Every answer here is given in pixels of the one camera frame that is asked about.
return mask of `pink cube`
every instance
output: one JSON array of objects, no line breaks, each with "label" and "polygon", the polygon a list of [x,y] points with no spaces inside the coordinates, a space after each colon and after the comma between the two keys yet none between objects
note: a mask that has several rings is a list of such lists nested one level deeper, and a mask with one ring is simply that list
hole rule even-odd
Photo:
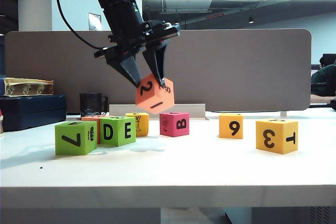
[{"label": "pink cube", "polygon": [[189,135],[189,113],[161,113],[160,134],[165,136]]}]

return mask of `letter block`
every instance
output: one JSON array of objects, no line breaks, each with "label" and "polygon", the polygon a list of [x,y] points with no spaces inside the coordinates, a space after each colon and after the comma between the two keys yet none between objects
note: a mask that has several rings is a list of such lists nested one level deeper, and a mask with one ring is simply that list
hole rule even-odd
[{"label": "letter block", "polygon": [[286,154],[298,150],[298,122],[267,119],[256,121],[256,148]]},{"label": "letter block", "polygon": [[96,148],[96,122],[69,121],[55,125],[56,155],[86,155]]},{"label": "letter block", "polygon": [[136,136],[147,136],[148,135],[148,128],[149,128],[148,113],[126,113],[125,115],[135,118]]},{"label": "letter block", "polygon": [[135,142],[135,118],[109,116],[100,119],[100,143],[121,146]]},{"label": "letter block", "polygon": [[153,74],[143,78],[137,89],[135,104],[153,114],[158,114],[174,106],[174,85],[167,78],[166,87],[159,85]]},{"label": "letter block", "polygon": [[161,113],[160,134],[165,136],[189,135],[189,113]]},{"label": "letter block", "polygon": [[82,121],[96,121],[97,122],[97,144],[100,144],[100,119],[105,118],[108,115],[92,115],[92,116],[83,116]]},{"label": "letter block", "polygon": [[243,115],[221,113],[219,115],[219,137],[243,139]]}]

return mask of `yellow cube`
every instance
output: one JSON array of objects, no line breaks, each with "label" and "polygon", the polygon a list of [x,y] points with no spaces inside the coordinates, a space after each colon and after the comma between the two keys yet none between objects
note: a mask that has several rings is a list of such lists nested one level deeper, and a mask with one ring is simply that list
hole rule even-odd
[{"label": "yellow cube", "polygon": [[149,128],[148,113],[126,113],[126,116],[135,117],[136,136],[147,136]]},{"label": "yellow cube", "polygon": [[219,115],[219,137],[243,138],[243,115],[236,113],[221,113]]},{"label": "yellow cube", "polygon": [[297,121],[267,119],[256,121],[256,148],[286,154],[298,150]]}]

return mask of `number 2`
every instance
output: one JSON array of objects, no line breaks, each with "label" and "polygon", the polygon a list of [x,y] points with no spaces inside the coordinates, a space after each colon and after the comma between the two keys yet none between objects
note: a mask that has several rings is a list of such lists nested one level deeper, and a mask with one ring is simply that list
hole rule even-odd
[{"label": "number 2", "polygon": [[153,83],[149,81],[147,82],[147,84],[149,85],[149,87],[141,86],[140,95],[143,95],[143,91],[150,91],[152,89]]},{"label": "number 2", "polygon": [[232,132],[232,136],[236,135],[237,132],[239,131],[240,129],[240,124],[237,122],[237,121],[232,121],[230,122],[230,125],[229,125],[230,129],[233,131]]}]

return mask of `navy blue box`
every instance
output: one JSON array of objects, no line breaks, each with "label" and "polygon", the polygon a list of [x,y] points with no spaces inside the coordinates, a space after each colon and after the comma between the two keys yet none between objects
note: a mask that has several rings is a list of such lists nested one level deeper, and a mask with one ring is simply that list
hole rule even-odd
[{"label": "navy blue box", "polygon": [[67,105],[64,95],[0,97],[4,131],[20,131],[65,121]]}]

